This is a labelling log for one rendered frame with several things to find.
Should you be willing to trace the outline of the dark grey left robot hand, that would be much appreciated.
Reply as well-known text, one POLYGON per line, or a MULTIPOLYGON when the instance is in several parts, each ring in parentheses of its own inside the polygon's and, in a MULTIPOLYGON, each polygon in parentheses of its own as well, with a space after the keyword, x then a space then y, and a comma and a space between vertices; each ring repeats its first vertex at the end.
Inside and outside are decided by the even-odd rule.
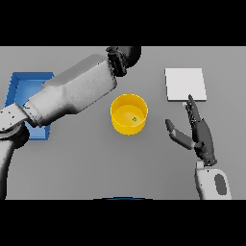
POLYGON ((140 46, 110 46, 106 51, 115 77, 124 77, 141 56, 140 46))

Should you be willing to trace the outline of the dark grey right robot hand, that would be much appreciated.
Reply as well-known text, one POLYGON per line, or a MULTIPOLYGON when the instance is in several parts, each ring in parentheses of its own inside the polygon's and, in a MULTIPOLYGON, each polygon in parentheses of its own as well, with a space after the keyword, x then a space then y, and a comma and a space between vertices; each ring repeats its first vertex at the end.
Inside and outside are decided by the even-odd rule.
POLYGON ((188 95, 185 109, 192 136, 182 133, 174 126, 170 119, 166 119, 165 125, 170 138, 185 149, 194 150, 196 156, 204 162, 205 166, 214 166, 217 163, 217 159, 214 155, 214 146, 209 125, 200 116, 197 105, 191 95, 188 95))

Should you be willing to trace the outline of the pale square measuring scale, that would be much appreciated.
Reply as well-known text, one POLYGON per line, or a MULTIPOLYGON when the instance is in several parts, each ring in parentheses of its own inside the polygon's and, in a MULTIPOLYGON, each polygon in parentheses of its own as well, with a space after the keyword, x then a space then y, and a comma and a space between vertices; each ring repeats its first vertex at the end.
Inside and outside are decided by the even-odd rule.
POLYGON ((184 102, 188 95, 195 101, 207 101, 201 68, 165 68, 164 75, 168 102, 184 102))

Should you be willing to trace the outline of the yellow bowl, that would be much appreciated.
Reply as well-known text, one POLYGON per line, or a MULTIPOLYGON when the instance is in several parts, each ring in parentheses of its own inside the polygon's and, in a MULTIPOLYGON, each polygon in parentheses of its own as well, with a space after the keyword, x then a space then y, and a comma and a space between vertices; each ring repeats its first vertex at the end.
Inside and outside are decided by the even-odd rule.
POLYGON ((110 107, 111 124, 122 135, 140 133, 148 116, 146 102, 136 94, 122 94, 115 98, 110 107))

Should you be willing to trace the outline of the blue tray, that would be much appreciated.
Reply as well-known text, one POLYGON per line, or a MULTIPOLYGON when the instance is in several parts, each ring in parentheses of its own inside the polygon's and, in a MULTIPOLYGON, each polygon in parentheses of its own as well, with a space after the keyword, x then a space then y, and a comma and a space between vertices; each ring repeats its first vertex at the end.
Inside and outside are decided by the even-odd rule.
MULTIPOLYGON (((41 85, 54 77, 53 72, 13 72, 4 107, 16 103, 22 107, 29 98, 41 91, 41 85)), ((30 140, 47 140, 50 135, 50 126, 33 128, 25 123, 29 130, 30 140)))

